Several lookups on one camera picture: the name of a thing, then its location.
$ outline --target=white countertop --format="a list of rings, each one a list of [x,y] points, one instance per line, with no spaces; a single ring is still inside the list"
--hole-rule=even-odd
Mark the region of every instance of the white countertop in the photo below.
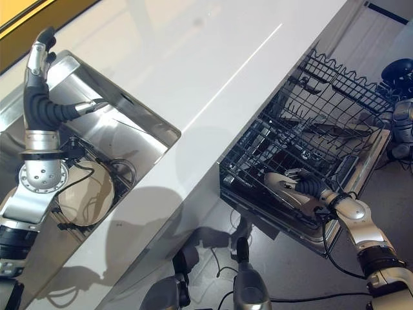
[[[101,301],[344,2],[104,0],[58,31],[54,51],[71,51],[182,132],[65,264],[104,279],[65,309]],[[25,63],[0,77],[0,98]],[[45,298],[29,308],[53,307]]]

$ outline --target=metal cylinder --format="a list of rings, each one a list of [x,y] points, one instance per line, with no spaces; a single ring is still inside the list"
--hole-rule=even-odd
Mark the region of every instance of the metal cylinder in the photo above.
[[[61,181],[60,160],[26,160],[27,181],[36,189],[53,189]]]
[[[59,133],[57,131],[26,130],[26,152],[59,150]]]

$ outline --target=dishwasher rack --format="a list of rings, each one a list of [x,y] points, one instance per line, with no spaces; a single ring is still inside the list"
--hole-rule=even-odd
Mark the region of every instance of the dishwasher rack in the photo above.
[[[357,76],[356,71],[348,70],[344,64],[329,59],[325,54],[317,54],[312,49],[301,62],[299,69],[321,84],[331,85],[334,92],[357,103],[372,114],[379,115],[391,109],[394,100],[384,96],[382,86],[369,83],[364,76]]]
[[[384,128],[378,114],[390,103],[374,89],[311,50],[219,162],[221,197],[287,234],[295,231],[300,242],[322,242],[315,214],[269,189],[265,174],[305,168],[343,191],[354,162],[377,144]]]

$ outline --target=stainless steel sink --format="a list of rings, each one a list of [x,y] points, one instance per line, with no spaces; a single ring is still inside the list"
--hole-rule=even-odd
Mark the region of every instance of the stainless steel sink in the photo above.
[[[106,161],[122,159],[132,164],[136,177],[132,177],[134,184],[128,190],[180,137],[180,131],[171,124],[68,51],[57,56],[48,73],[48,84],[50,99],[62,105],[96,98],[109,102],[94,113],[63,124],[61,143],[77,136]],[[0,101],[0,201],[16,186],[15,175],[22,164],[18,154],[24,147],[23,129],[23,86],[20,86]],[[117,166],[118,174],[128,172],[130,169]]]

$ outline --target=plate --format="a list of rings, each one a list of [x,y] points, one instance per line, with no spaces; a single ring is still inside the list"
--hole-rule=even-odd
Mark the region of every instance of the plate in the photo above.
[[[75,184],[59,195],[62,213],[68,221],[78,226],[96,224],[112,205],[115,189],[106,169],[94,161],[82,161],[82,167],[93,168],[94,173],[87,179]],[[89,170],[72,166],[69,169],[67,184],[70,185],[90,173]]]

